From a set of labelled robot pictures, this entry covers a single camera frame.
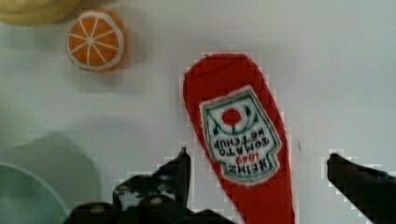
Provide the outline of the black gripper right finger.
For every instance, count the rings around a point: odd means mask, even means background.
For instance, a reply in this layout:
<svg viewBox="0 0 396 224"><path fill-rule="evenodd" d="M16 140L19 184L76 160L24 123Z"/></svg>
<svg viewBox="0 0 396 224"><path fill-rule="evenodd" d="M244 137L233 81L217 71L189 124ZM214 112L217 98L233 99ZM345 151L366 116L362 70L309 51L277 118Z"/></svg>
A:
<svg viewBox="0 0 396 224"><path fill-rule="evenodd" d="M328 180L373 224L396 223L396 182L386 172L333 153L326 161Z"/></svg>

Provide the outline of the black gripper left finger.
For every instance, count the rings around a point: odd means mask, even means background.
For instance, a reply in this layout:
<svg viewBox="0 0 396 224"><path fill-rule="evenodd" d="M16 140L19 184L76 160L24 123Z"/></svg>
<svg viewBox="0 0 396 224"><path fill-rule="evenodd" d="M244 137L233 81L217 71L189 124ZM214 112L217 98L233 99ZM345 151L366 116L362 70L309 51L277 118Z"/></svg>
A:
<svg viewBox="0 0 396 224"><path fill-rule="evenodd" d="M210 210L188 208L191 157L182 148L177 157L151 175L135 175L117 185L112 202L77 206L64 224L233 224Z"/></svg>

